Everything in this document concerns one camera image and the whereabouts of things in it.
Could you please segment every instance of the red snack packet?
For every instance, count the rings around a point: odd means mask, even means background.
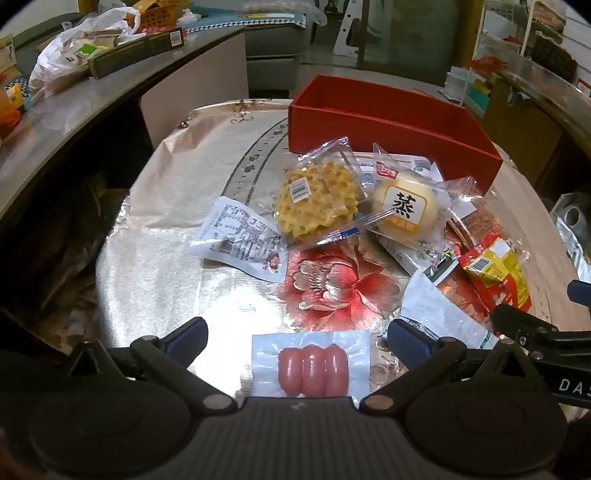
[[[511,247],[497,231],[485,235],[459,258],[484,305],[492,311],[500,303],[529,311],[530,291]]]

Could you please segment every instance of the pink sausage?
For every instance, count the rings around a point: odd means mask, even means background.
[[[306,397],[324,397],[326,389],[324,349],[317,345],[308,345],[301,351],[304,357],[301,391]]]
[[[279,353],[279,385],[288,397],[301,393],[303,356],[299,348],[284,348]]]
[[[345,351],[334,343],[324,349],[326,365],[325,397],[345,397],[349,392],[349,359]]]

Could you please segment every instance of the barcode label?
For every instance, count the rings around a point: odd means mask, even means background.
[[[229,238],[225,238],[222,240],[217,248],[217,250],[226,255],[232,255],[232,247],[234,243]]]
[[[418,169],[431,170],[431,162],[429,162],[426,158],[415,158],[414,166]]]
[[[299,179],[293,183],[290,183],[290,193],[291,200],[294,203],[311,197],[312,192],[310,191],[310,186],[308,185],[308,179],[304,177],[303,179]]]
[[[492,260],[488,260],[488,258],[480,257],[476,260],[472,265],[470,265],[470,270],[482,273],[484,272],[488,266],[492,263]]]
[[[183,39],[182,39],[182,36],[181,36],[181,32],[176,31],[176,32],[171,32],[170,33],[170,44],[171,44],[171,46],[176,47],[176,46],[178,46],[178,45],[180,45],[182,43],[183,43]]]

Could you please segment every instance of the waffle cookie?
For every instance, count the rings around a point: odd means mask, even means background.
[[[344,165],[308,163],[288,173],[276,202],[277,223],[294,240],[306,240],[353,221],[357,205],[358,184]]]

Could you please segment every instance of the steamed bun package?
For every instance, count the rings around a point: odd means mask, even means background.
[[[374,212],[390,214],[372,231],[415,249],[441,250],[452,205],[468,201],[473,179],[435,183],[406,168],[374,144],[375,184],[371,194]]]

